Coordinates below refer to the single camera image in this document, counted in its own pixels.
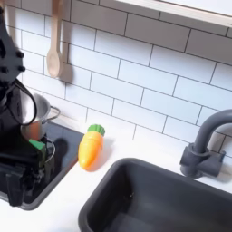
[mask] metal pot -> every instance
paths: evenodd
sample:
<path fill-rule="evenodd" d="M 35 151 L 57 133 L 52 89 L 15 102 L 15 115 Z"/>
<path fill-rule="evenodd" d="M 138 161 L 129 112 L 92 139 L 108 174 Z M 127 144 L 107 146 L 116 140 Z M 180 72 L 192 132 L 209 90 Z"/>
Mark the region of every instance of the metal pot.
<path fill-rule="evenodd" d="M 58 108 L 51 106 L 41 95 L 34 93 L 33 97 L 37 106 L 37 115 L 33 123 L 21 127 L 21 133 L 28 140 L 40 140 L 47 132 L 47 122 L 56 119 L 61 114 L 61 111 Z M 23 123 L 27 123 L 34 116 L 34 105 L 30 97 L 23 92 L 21 92 L 21 103 Z M 48 119 L 47 117 L 51 109 L 55 109 L 57 114 Z"/>

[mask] gray faucet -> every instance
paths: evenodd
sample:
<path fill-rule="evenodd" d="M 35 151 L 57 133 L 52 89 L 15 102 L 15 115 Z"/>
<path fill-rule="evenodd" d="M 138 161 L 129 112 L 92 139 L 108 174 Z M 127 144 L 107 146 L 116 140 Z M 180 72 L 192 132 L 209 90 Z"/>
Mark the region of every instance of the gray faucet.
<path fill-rule="evenodd" d="M 215 129 L 227 123 L 232 123 L 232 110 L 217 112 L 202 124 L 195 142 L 185 148 L 180 161 L 185 176 L 197 179 L 203 174 L 219 175 L 226 153 L 215 155 L 207 146 Z"/>

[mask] white countertop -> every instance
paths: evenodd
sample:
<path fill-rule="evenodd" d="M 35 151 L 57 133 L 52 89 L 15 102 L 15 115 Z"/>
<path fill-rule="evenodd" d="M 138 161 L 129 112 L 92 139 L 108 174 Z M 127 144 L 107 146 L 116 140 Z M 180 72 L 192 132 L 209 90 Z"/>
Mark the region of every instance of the white countertop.
<path fill-rule="evenodd" d="M 57 122 L 81 132 L 86 128 L 63 116 Z M 106 134 L 104 149 L 99 157 L 101 165 L 87 172 L 77 163 L 39 208 L 24 211 L 11 208 L 0 200 L 0 231 L 79 232 L 79 212 L 113 162 L 122 158 L 137 158 L 179 173 L 181 155 L 179 148 L 170 151 L 169 148 L 160 148 L 155 141 L 152 147 L 132 141 L 112 142 Z M 199 181 L 232 193 L 231 173 L 232 164 L 228 163 L 219 176 L 220 181 L 207 177 Z"/>

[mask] orange carrot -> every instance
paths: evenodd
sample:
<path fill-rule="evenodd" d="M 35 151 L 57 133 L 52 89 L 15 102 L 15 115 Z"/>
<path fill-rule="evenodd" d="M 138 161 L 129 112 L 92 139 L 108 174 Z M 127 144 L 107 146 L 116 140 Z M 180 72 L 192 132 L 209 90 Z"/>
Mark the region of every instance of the orange carrot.
<path fill-rule="evenodd" d="M 79 145 L 78 160 L 83 169 L 89 169 L 97 159 L 103 146 L 105 129 L 101 125 L 92 125 L 83 136 Z"/>

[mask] sink basin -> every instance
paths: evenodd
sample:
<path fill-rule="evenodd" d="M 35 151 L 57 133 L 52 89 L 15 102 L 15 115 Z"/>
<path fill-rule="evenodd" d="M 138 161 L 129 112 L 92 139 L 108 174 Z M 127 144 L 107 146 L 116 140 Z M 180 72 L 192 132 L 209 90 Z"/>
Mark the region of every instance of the sink basin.
<path fill-rule="evenodd" d="M 114 163 L 79 215 L 82 232 L 231 232 L 232 195 L 139 159 Z"/>

